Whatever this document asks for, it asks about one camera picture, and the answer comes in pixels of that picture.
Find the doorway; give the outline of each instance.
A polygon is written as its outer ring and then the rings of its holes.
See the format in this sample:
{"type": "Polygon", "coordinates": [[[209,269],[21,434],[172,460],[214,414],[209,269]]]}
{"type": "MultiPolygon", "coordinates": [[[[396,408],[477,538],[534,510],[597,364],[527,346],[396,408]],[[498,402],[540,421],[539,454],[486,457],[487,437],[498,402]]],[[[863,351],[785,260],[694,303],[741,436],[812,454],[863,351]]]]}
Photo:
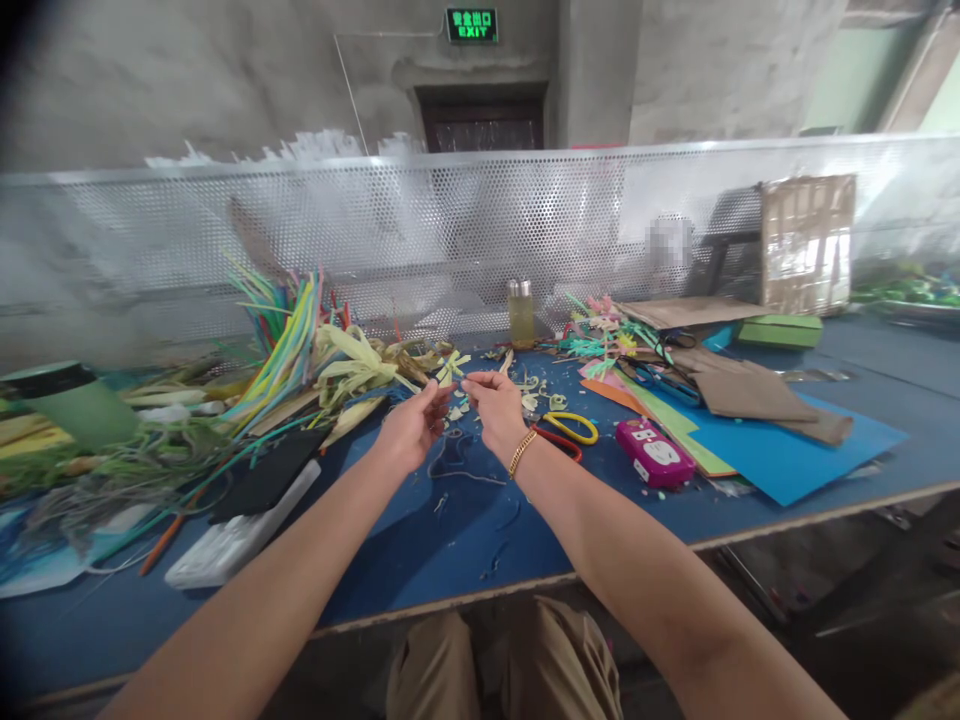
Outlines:
{"type": "Polygon", "coordinates": [[[417,88],[427,149],[543,149],[545,83],[417,88]]]}

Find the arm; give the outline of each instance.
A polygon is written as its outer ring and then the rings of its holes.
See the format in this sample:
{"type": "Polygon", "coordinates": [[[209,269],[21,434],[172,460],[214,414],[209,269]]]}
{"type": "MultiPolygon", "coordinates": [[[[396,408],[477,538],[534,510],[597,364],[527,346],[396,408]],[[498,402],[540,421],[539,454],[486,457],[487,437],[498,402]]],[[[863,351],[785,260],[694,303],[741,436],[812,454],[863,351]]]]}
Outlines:
{"type": "MultiPolygon", "coordinates": [[[[519,390],[499,373],[473,373],[462,387],[480,412],[484,443],[508,465],[527,433],[519,390]]],[[[843,717],[723,582],[637,505],[540,437],[516,480],[687,717],[843,717]]]]}
{"type": "Polygon", "coordinates": [[[258,717],[377,518],[442,433],[452,390],[432,381],[390,413],[373,449],[204,604],[101,717],[258,717]]]}

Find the power strip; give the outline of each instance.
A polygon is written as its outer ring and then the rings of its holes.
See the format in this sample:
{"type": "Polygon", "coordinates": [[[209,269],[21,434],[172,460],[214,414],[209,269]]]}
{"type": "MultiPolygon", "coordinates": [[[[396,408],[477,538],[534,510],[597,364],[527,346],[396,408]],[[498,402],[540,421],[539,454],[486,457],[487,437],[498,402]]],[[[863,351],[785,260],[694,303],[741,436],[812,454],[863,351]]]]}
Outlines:
{"type": "Polygon", "coordinates": [[[167,585],[192,590],[225,584],[263,549],[318,477],[320,466],[311,460],[272,510],[211,527],[167,570],[167,585]]]}

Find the forearm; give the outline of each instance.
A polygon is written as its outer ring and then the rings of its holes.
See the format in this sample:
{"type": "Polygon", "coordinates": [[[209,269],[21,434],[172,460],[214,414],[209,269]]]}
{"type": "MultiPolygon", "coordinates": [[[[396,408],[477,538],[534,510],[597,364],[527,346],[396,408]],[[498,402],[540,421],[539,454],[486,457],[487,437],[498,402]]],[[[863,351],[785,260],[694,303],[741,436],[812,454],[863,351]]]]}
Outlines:
{"type": "Polygon", "coordinates": [[[516,479],[687,717],[840,716],[723,582],[636,504],[540,438],[516,479]],[[737,682],[753,690],[730,693],[737,682]]]}
{"type": "Polygon", "coordinates": [[[394,467],[376,449],[363,457],[204,604],[103,717],[256,718],[403,482],[394,467]]]}

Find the blue table surface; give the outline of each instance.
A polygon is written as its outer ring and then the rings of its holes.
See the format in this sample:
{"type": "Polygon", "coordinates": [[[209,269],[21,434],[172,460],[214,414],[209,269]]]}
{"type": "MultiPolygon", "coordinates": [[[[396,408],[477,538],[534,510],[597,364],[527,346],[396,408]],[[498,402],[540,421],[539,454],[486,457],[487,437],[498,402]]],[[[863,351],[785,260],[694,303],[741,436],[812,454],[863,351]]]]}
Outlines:
{"type": "MultiPolygon", "coordinates": [[[[594,393],[580,394],[577,363],[554,364],[555,358],[549,355],[526,353],[519,356],[520,367],[526,367],[532,375],[546,376],[550,392],[565,394],[570,410],[596,421],[600,441],[585,449],[584,466],[687,543],[762,532],[765,527],[802,522],[858,505],[876,505],[905,493],[936,492],[938,486],[960,480],[956,431],[952,427],[960,417],[960,400],[951,397],[949,383],[954,382],[954,376],[942,370],[944,359],[929,352],[931,342],[938,355],[955,352],[956,343],[931,341],[920,331],[867,319],[842,318],[826,325],[816,351],[800,354],[740,346],[735,351],[775,369],[851,371],[856,374],[853,380],[808,383],[800,389],[899,428],[910,438],[886,458],[880,474],[835,481],[786,508],[762,493],[729,498],[699,479],[685,492],[668,495],[663,501],[655,492],[643,495],[643,484],[613,438],[616,423],[631,413],[594,393]],[[850,351],[850,337],[855,332],[872,347],[856,346],[857,359],[851,364],[842,359],[841,352],[850,351]],[[888,354],[896,354],[900,364],[887,363],[879,371],[868,369],[871,358],[888,354]],[[936,366],[936,372],[925,372],[929,363],[936,366]]],[[[474,360],[469,367],[493,366],[489,360],[474,360]]],[[[462,454],[472,473],[506,480],[506,471],[497,466],[480,442],[480,425],[474,417],[471,412],[458,423],[468,437],[456,447],[450,441],[438,472],[463,467],[457,464],[462,454]]],[[[287,524],[369,449],[379,422],[380,416],[374,415],[331,449],[322,459],[320,479],[287,524]]],[[[431,452],[428,462],[439,449],[431,452]]],[[[139,667],[212,594],[183,593],[163,582],[170,565],[206,527],[204,519],[188,522],[146,578],[139,577],[135,570],[106,577],[88,575],[62,588],[0,601],[3,675],[15,699],[26,700],[139,667]]],[[[125,559],[129,553],[118,558],[125,559]]],[[[462,476],[432,480],[422,467],[407,479],[374,527],[331,598],[320,625],[571,569],[550,529],[515,484],[501,487],[462,476]],[[445,494],[443,511],[435,513],[445,494]]]]}

